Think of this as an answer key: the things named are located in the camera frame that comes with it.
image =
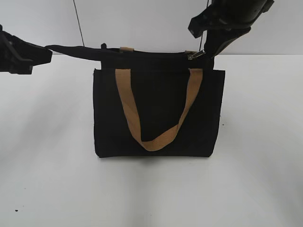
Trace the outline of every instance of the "white backdrop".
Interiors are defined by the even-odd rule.
[[[197,50],[187,30],[206,0],[75,0],[86,46]],[[4,30],[40,45],[82,45],[72,0],[0,0]],[[225,54],[303,54],[303,1],[276,0]]]

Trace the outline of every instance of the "bag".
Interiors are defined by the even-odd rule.
[[[192,52],[47,46],[101,61],[94,71],[94,138],[99,157],[211,156],[225,72]]]

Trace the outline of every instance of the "tan webbing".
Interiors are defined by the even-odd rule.
[[[116,83],[122,102],[124,114],[127,119],[129,131],[133,138],[140,143],[147,151],[160,150],[170,144],[176,137],[186,115],[193,104],[203,79],[202,69],[189,69],[190,76],[187,83],[186,102],[183,113],[177,125],[170,128],[166,132],[152,141],[143,142],[141,140],[141,126],[137,106],[131,88],[131,70],[116,69]]]
[[[120,53],[123,52],[133,52],[134,48],[129,48],[129,47],[120,47]]]

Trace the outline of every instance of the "metal buckle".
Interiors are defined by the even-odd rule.
[[[188,57],[189,60],[193,60],[193,59],[195,59],[195,58],[197,58],[197,57],[200,57],[200,56],[202,56],[202,55],[204,55],[204,54],[206,54],[206,52],[205,52],[204,50],[201,50],[201,51],[199,51],[199,52],[197,52],[197,53],[190,54],[190,55],[188,55],[187,57]]]

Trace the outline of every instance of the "wire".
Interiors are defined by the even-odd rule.
[[[76,15],[77,15],[77,21],[78,21],[78,26],[79,26],[80,34],[81,34],[82,43],[83,43],[83,46],[85,47],[75,0],[73,0],[73,2],[74,2],[74,6],[75,6]]]
[[[202,35],[201,35],[201,40],[200,40],[200,47],[199,47],[199,52],[201,51],[201,47],[202,47],[202,39],[203,39],[203,33],[204,33],[204,31],[202,32]]]

